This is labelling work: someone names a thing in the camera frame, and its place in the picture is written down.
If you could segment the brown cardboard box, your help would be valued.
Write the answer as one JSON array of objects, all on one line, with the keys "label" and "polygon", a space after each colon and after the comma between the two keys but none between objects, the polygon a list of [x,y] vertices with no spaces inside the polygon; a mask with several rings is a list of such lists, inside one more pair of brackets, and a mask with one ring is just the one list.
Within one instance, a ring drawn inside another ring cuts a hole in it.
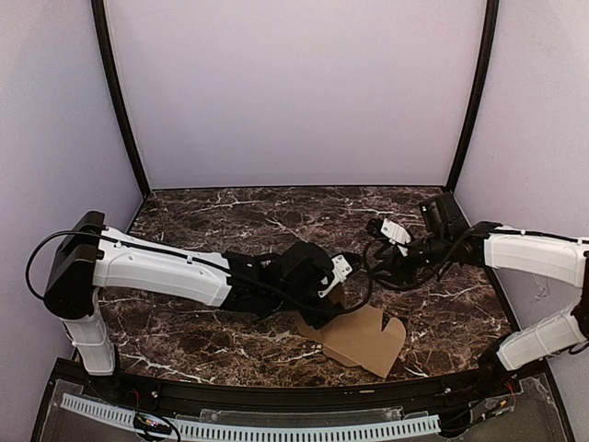
[{"label": "brown cardboard box", "polygon": [[307,325],[298,313],[293,318],[298,332],[319,344],[325,356],[380,378],[388,376],[406,341],[402,321],[385,320],[383,311],[370,305],[341,315],[319,330]]}]

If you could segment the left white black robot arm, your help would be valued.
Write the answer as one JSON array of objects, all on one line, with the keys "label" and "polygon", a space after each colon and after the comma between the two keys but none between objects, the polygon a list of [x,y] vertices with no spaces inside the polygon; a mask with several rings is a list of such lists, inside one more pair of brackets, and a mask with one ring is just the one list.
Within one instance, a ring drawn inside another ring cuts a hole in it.
[{"label": "left white black robot arm", "polygon": [[329,256],[319,245],[298,241],[283,253],[249,256],[197,252],[135,238],[108,227],[90,211],[59,239],[43,292],[30,292],[61,320],[95,388],[110,401],[130,393],[116,370],[116,350],[98,306],[101,288],[123,287],[181,297],[211,308],[266,318],[299,313],[320,329],[345,312],[329,293],[352,275],[352,259]]}]

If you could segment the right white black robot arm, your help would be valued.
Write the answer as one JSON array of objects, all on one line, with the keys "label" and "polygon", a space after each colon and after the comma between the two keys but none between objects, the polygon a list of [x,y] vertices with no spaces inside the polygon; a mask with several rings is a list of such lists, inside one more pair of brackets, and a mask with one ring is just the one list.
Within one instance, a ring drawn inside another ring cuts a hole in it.
[{"label": "right white black robot arm", "polygon": [[416,290],[442,278],[456,265],[494,273],[520,273],[554,282],[577,297],[557,311],[505,335],[478,361],[480,371],[469,390],[491,398],[511,375],[533,362],[588,348],[588,240],[500,222],[472,224],[452,193],[441,193],[419,204],[426,230],[416,237],[391,219],[373,219],[367,231],[379,248],[367,266],[369,276],[395,292]]}]

